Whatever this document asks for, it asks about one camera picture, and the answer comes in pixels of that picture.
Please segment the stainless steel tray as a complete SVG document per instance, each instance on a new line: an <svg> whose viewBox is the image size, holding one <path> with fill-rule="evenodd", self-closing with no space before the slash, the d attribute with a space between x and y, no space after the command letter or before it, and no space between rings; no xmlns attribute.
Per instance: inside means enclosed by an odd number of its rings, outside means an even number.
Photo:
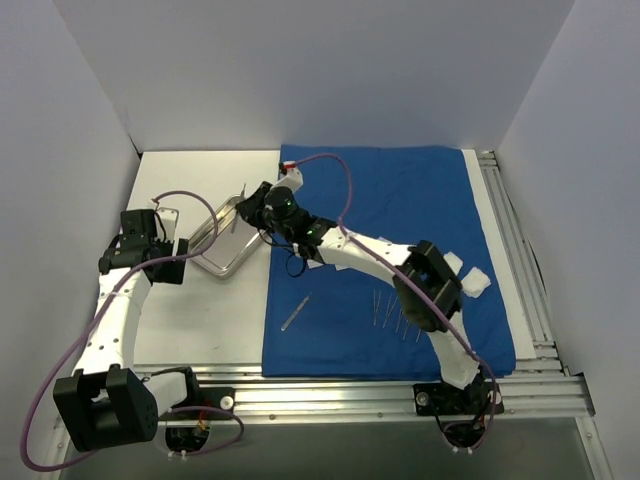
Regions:
<svg viewBox="0 0 640 480"><path fill-rule="evenodd" d="M243 200L242 194L229 197L216 210L218 229L209 217L189 237L189 252L199 251L213 240L210 248L191 260L222 280L234 275L262 244L258 230L237 216L236 205Z"/></svg>

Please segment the scalpel handle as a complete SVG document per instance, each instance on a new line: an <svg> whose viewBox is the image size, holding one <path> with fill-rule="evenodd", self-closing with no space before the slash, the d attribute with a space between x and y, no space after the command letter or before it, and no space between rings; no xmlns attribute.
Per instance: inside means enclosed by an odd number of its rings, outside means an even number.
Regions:
<svg viewBox="0 0 640 480"><path fill-rule="evenodd" d="M237 224L241 218L241 214L239 213L239 205L245 200L245 193L246 193L246 183L244 183L242 190L240 191L239 195L238 195L238 201L236 202L235 206L234 206L234 211L235 211L235 216L231 222L231 226L230 226L230 233L233 235L235 233L235 230L237 228Z"/></svg>
<svg viewBox="0 0 640 480"><path fill-rule="evenodd" d="M293 312L288 316L288 318L285 320L285 322L282 324L280 330L282 332L286 331L289 326L291 325L291 323L294 321L294 319L299 315L299 313L301 312L301 310L305 307L305 305L308 303L310 297L311 297L312 293L310 292L309 294L307 294L303 300L296 306L296 308L293 310Z"/></svg>

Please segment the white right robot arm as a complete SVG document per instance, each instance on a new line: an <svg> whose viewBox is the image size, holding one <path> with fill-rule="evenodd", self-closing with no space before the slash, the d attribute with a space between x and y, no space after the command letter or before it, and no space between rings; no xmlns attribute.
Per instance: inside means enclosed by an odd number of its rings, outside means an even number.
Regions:
<svg viewBox="0 0 640 480"><path fill-rule="evenodd" d="M480 400L474 382L481 362L463 322L463 286L437 247L420 241L395 244L350 231L300 207L284 183L262 183L235 206L251 227L277 234L295 256L323 265L346 267L377 278L397 292L405 318L424 331L440 365L444 400L455 412Z"/></svg>

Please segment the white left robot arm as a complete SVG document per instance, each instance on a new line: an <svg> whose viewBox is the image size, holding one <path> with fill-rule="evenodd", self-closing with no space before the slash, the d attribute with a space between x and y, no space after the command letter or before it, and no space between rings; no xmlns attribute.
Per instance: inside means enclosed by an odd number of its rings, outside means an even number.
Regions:
<svg viewBox="0 0 640 480"><path fill-rule="evenodd" d="M68 377L56 380L53 399L75 448L93 452L152 440L161 416L194 417L202 395L190 367L138 376L133 367L143 305L152 286L179 285L188 242L175 231L178 211L127 210L121 230L98 262L98 324Z"/></svg>

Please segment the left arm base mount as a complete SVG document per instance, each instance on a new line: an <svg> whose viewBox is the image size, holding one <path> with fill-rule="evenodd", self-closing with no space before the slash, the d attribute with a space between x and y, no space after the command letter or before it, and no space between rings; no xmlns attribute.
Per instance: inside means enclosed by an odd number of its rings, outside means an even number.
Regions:
<svg viewBox="0 0 640 480"><path fill-rule="evenodd" d="M245 431L234 408L234 388L203 389L164 415L160 445L183 459L226 449L239 442Z"/></svg>

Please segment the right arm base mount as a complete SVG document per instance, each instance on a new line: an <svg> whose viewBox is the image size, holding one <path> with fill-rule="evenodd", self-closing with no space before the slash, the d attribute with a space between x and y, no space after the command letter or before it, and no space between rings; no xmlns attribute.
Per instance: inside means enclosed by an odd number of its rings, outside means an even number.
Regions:
<svg viewBox="0 0 640 480"><path fill-rule="evenodd" d="M473 454L505 411L499 387L483 380L464 390L446 383L417 383L412 389L416 415L433 418L454 453Z"/></svg>

